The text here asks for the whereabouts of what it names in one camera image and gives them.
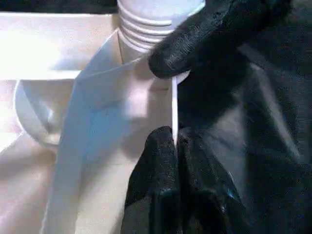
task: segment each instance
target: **finger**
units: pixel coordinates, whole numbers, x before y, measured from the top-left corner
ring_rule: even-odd
[[[160,78],[169,78],[222,56],[254,36],[268,12],[262,0],[223,1],[213,11],[205,7],[155,47],[149,56],[150,69]]]

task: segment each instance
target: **white surface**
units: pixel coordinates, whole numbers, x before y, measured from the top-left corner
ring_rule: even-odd
[[[112,15],[0,13],[0,234],[39,234],[54,172],[51,151],[28,135],[14,141],[20,134],[15,80],[76,77],[117,21]]]
[[[1,71],[82,70],[117,25],[112,15],[0,13]]]
[[[0,153],[0,233],[38,234],[55,155],[20,135]]]
[[[121,66],[117,40],[115,31],[75,79],[43,234],[119,233],[145,140],[172,125],[171,82],[155,78],[147,58]]]

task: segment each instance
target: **white plastic part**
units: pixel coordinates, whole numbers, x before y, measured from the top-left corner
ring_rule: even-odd
[[[205,6],[205,0],[118,0],[119,43],[123,62],[147,53],[188,16]]]
[[[119,233],[147,136],[177,131],[176,79],[157,79],[146,57],[121,65],[117,40],[115,31],[75,79],[42,234]]]

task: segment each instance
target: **white plastic strip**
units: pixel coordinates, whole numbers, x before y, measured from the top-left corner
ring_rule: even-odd
[[[178,112],[177,112],[177,77],[172,78],[172,137],[177,148]]]

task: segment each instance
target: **gloved hand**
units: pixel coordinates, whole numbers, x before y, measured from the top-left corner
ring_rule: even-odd
[[[209,0],[152,51],[151,71],[169,78],[222,57],[283,18],[291,0]]]
[[[129,179],[122,234],[247,234],[238,192],[201,134],[153,131]]]

